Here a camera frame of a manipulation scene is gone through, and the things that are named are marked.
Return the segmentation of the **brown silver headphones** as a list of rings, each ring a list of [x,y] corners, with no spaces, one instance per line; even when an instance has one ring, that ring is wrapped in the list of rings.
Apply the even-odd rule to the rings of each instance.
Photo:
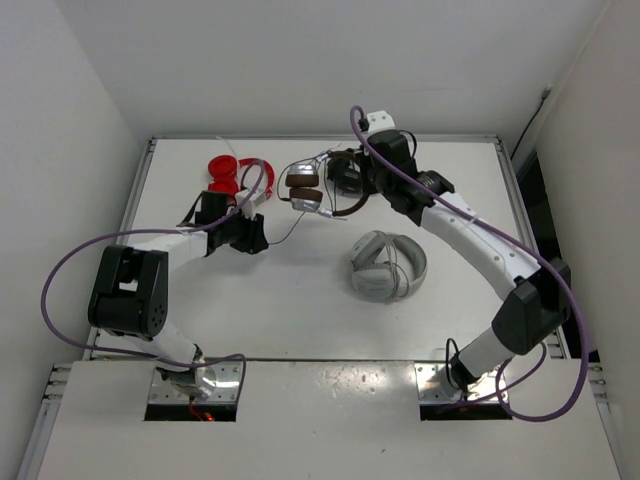
[[[322,206],[324,193],[318,189],[320,184],[319,165],[322,161],[328,165],[328,162],[332,160],[349,160],[359,166],[355,153],[349,150],[327,150],[316,157],[295,161],[288,165],[284,171],[288,196],[278,196],[278,198],[289,203],[296,211],[318,214],[325,218],[344,220],[358,212],[366,205],[371,193],[362,191],[358,201],[349,208],[336,210]]]

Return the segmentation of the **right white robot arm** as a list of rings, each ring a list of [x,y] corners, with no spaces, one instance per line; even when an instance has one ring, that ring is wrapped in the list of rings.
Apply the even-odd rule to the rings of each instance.
[[[532,255],[482,228],[450,181],[433,170],[418,170],[398,130],[370,134],[364,147],[367,184],[394,211],[447,243],[502,302],[491,325],[445,369],[450,393],[465,392],[495,366],[529,353],[563,322],[560,289]]]

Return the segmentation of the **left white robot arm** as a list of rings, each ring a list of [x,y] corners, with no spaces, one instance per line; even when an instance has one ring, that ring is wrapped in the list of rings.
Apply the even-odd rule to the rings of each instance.
[[[168,319],[170,275],[224,245],[250,255],[266,250],[264,216],[232,206],[226,194],[203,191],[175,233],[106,247],[89,301],[93,327],[135,345],[163,381],[190,398],[212,395],[216,380],[201,348]]]

